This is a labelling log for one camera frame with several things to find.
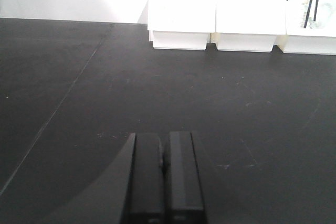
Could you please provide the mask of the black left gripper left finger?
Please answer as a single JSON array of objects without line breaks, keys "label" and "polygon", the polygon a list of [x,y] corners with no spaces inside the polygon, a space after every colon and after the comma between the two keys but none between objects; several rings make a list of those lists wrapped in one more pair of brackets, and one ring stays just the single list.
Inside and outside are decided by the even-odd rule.
[{"label": "black left gripper left finger", "polygon": [[154,133],[131,133],[113,162],[47,223],[164,223],[162,151]]}]

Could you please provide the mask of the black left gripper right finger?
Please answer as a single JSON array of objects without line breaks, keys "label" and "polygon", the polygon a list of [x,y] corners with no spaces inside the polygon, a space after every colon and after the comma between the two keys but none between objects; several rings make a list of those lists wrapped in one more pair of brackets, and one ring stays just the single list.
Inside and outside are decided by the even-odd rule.
[{"label": "black left gripper right finger", "polygon": [[205,208],[190,132],[170,132],[164,150],[167,223],[205,223]]}]

